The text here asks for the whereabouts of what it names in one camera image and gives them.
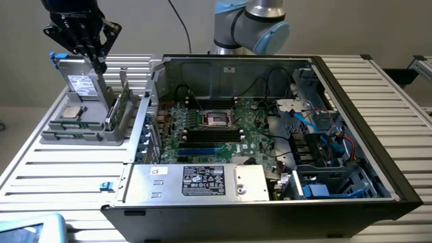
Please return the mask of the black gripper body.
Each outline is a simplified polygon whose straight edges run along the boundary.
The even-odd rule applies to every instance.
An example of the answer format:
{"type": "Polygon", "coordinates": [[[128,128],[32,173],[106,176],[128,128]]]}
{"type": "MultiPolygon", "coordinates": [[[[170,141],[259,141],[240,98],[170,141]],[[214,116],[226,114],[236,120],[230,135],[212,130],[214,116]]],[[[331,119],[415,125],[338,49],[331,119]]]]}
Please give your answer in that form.
{"type": "Polygon", "coordinates": [[[46,10],[50,12],[50,19],[52,23],[62,26],[66,21],[70,25],[78,24],[79,29],[82,25],[90,31],[91,36],[99,36],[103,28],[104,14],[99,8],[98,1],[94,0],[71,0],[42,1],[46,10]]]}

